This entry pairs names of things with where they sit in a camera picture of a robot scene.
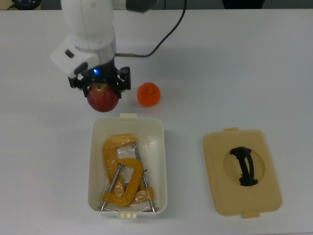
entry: table surface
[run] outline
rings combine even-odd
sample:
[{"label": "table surface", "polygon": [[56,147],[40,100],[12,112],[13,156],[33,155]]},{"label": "table surface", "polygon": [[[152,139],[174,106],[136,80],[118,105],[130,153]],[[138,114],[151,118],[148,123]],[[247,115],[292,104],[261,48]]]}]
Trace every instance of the table surface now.
[{"label": "table surface", "polygon": [[[150,52],[180,14],[116,11],[118,52]],[[313,10],[187,11],[152,57],[116,58],[133,88],[106,114],[49,57],[68,33],[61,11],[3,12],[0,30],[1,234],[313,232]],[[162,92],[151,108],[136,100],[147,81]],[[92,125],[120,113],[164,126],[168,205],[154,218],[110,218],[87,203]],[[202,139],[225,127],[264,132],[279,210],[242,219],[214,209]]]}]

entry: black cable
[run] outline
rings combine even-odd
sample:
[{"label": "black cable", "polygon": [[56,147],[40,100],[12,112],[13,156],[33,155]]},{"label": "black cable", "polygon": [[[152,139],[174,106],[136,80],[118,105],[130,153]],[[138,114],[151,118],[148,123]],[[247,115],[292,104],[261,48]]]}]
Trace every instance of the black cable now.
[{"label": "black cable", "polygon": [[153,55],[155,53],[155,51],[160,47],[160,45],[175,31],[175,29],[178,27],[178,25],[180,24],[180,22],[182,21],[182,18],[185,15],[186,12],[186,8],[187,8],[187,0],[184,0],[184,7],[182,10],[182,14],[180,16],[180,19],[178,20],[178,22],[176,23],[176,25],[174,26],[174,28],[161,40],[161,42],[159,42],[159,44],[153,49],[153,51],[151,51],[149,54],[146,55],[138,55],[138,54],[130,54],[130,53],[117,53],[115,56],[120,56],[120,57],[139,57],[139,58],[146,58],[149,57],[151,55]]},{"label": "black cable", "polygon": [[11,6],[9,6],[9,8],[7,9],[7,10],[10,10],[11,8],[14,8],[15,6],[14,6],[14,4],[13,5],[11,5]]}]

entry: yellow c-clamp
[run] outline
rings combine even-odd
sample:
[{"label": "yellow c-clamp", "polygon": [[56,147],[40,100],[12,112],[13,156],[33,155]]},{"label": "yellow c-clamp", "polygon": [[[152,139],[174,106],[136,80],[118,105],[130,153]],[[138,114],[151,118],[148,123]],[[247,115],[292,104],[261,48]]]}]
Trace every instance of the yellow c-clamp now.
[{"label": "yellow c-clamp", "polygon": [[[111,187],[103,196],[104,204],[102,209],[105,207],[107,202],[125,207],[130,204],[136,204],[146,200],[150,202],[151,199],[154,198],[152,187],[146,187],[147,185],[141,184],[141,179],[143,179],[143,175],[145,177],[145,174],[138,153],[135,151],[137,159],[117,159],[117,148],[131,144],[135,146],[135,150],[137,150],[137,142],[138,138],[134,136],[121,135],[111,137],[103,145],[103,157]],[[122,176],[119,174],[123,165],[133,168],[133,174],[126,189]]]}]

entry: metal rod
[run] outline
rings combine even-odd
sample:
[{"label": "metal rod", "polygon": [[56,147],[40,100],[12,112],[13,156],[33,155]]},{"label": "metal rod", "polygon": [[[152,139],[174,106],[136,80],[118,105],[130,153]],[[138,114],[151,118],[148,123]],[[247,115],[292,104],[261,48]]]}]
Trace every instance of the metal rod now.
[{"label": "metal rod", "polygon": [[[114,188],[114,186],[115,186],[115,184],[116,184],[116,181],[117,181],[117,178],[118,178],[118,176],[119,176],[119,172],[121,171],[122,166],[123,166],[123,164],[121,164],[121,163],[118,164],[118,168],[116,169],[116,173],[115,173],[114,179],[113,179],[113,181],[112,181],[112,184],[111,184],[111,186],[110,186],[108,192],[112,192],[112,191],[113,191],[113,188]],[[106,204],[107,204],[107,201],[104,201],[104,202],[103,202],[103,205],[102,205],[102,208],[101,208],[101,211],[103,211],[104,209],[106,209],[106,208],[105,208],[105,207],[106,207]]]},{"label": "metal rod", "polygon": [[[141,157],[140,157],[140,154],[139,154],[139,150],[138,150],[137,145],[136,145],[136,144],[133,144],[133,147],[134,147],[134,152],[135,152],[135,155],[136,155],[136,159],[137,159],[138,161],[140,161],[141,164],[142,164]],[[145,171],[143,172],[143,175],[142,175],[142,182],[143,182],[144,188],[148,188],[148,187],[149,187],[149,185],[148,185],[148,179],[147,179],[147,170],[145,170]],[[152,212],[156,212],[155,206],[154,206],[153,201],[152,201],[151,198],[148,199],[148,202],[149,202],[151,211],[152,211]]]}]

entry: blue led light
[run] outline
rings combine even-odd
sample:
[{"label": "blue led light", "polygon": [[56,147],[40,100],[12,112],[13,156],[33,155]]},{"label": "blue led light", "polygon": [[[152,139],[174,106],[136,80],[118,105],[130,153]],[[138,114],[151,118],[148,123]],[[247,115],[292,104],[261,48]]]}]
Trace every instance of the blue led light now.
[{"label": "blue led light", "polygon": [[98,74],[99,74],[99,70],[94,69],[94,70],[93,70],[93,73],[94,73],[95,75],[98,75]]}]

